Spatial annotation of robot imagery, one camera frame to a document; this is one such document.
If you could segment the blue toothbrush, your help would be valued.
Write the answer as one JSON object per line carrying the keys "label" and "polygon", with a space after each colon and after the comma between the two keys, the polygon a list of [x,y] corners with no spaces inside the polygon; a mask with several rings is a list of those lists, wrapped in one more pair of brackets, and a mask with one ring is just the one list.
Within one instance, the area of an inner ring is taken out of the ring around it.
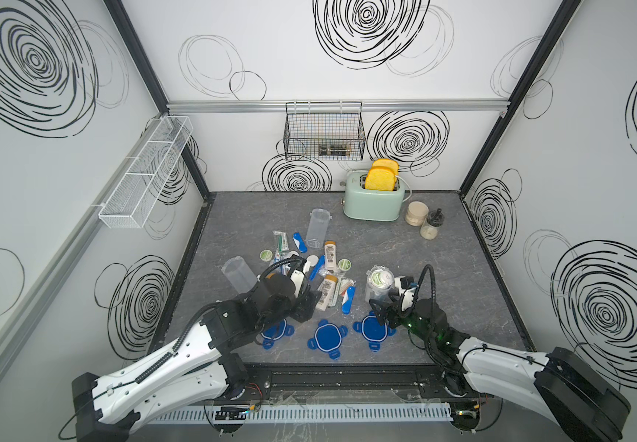
{"label": "blue toothbrush", "polygon": [[325,256],[322,255],[320,256],[320,258],[318,258],[318,262],[313,267],[312,272],[309,276],[309,280],[313,281],[317,277],[317,275],[320,273],[320,271],[324,268],[324,266],[325,266]]}

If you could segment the blue container lid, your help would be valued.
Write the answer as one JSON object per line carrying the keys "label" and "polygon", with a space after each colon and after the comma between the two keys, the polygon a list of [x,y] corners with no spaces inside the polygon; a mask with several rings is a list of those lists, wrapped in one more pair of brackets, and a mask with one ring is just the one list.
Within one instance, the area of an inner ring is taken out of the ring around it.
{"label": "blue container lid", "polygon": [[381,323],[375,313],[370,312],[362,320],[353,323],[353,330],[360,334],[367,342],[368,348],[377,353],[388,337],[394,336],[397,331],[388,324]]}
{"label": "blue container lid", "polygon": [[261,333],[261,346],[265,350],[270,350],[276,342],[285,337],[291,337],[294,333],[295,327],[287,320],[281,320]]}
{"label": "blue container lid", "polygon": [[331,360],[337,360],[341,356],[341,347],[348,335],[345,325],[336,325],[326,319],[318,322],[313,336],[307,340],[307,348],[327,355]]}

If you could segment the green toothbrush packet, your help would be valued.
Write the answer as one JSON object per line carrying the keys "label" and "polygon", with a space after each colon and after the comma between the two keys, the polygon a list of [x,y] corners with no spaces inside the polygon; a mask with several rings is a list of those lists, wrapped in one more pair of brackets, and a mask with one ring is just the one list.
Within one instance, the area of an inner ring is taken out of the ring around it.
{"label": "green toothbrush packet", "polygon": [[275,240],[275,257],[281,259],[290,250],[287,235],[285,232],[278,230],[274,231],[272,235],[274,235]]}

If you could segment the blue-lid clear container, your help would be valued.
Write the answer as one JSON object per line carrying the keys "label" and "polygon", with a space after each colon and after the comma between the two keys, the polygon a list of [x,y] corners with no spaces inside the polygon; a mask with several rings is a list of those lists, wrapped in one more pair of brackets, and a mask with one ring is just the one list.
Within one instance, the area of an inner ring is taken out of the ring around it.
{"label": "blue-lid clear container", "polygon": [[256,274],[252,272],[248,263],[241,256],[228,259],[223,264],[221,271],[239,294],[251,291],[258,282]]}
{"label": "blue-lid clear container", "polygon": [[322,249],[331,222],[331,213],[323,208],[315,208],[309,215],[309,227],[305,241],[310,249]]}
{"label": "blue-lid clear container", "polygon": [[388,298],[390,289],[394,287],[395,276],[385,266],[374,266],[366,273],[366,302],[370,300],[384,301]]}

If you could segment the green round toiletry tin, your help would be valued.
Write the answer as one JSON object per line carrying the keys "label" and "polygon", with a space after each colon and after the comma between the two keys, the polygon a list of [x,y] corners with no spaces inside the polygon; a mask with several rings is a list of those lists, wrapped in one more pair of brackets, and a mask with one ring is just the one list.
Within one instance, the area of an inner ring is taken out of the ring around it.
{"label": "green round toiletry tin", "polygon": [[274,252],[272,250],[263,250],[260,258],[265,263],[271,262],[274,259]]}

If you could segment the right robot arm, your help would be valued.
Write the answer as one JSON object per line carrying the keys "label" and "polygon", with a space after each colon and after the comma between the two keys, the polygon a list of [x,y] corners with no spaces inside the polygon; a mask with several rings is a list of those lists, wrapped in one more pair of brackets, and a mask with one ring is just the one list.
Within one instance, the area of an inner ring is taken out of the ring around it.
{"label": "right robot arm", "polygon": [[458,331],[436,300],[434,268],[417,278],[376,266],[366,276],[366,302],[377,321],[420,340],[453,397],[491,394],[559,425],[574,441],[620,441],[630,402],[573,351],[517,351]]}

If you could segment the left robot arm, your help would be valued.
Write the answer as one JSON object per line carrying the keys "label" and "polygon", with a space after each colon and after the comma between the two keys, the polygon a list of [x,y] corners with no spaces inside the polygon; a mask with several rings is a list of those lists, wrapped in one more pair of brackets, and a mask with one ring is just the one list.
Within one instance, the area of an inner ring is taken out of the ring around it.
{"label": "left robot arm", "polygon": [[305,275],[306,259],[272,263],[235,298],[200,308],[169,344],[105,376],[72,383],[74,441],[125,441],[163,414],[199,401],[238,396],[249,374],[237,349],[283,320],[311,319],[320,293]]}

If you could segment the blue small toiletry tube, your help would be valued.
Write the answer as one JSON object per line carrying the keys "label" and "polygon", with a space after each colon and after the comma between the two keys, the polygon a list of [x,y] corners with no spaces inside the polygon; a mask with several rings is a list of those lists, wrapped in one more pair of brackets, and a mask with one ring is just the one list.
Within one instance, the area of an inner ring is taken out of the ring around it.
{"label": "blue small toiletry tube", "polygon": [[299,232],[295,232],[293,234],[293,240],[296,244],[296,248],[300,253],[307,253],[307,245]]}

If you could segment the cream lotion bottle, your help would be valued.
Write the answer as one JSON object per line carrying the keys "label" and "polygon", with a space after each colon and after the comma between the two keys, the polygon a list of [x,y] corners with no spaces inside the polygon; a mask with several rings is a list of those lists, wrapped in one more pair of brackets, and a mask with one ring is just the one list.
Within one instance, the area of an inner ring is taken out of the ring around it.
{"label": "cream lotion bottle", "polygon": [[318,311],[325,311],[329,307],[333,295],[335,293],[336,286],[339,279],[333,274],[327,274],[320,284],[318,290],[320,291],[320,299],[316,305]]}
{"label": "cream lotion bottle", "polygon": [[337,246],[334,241],[326,241],[324,244],[325,267],[329,272],[338,271]]}

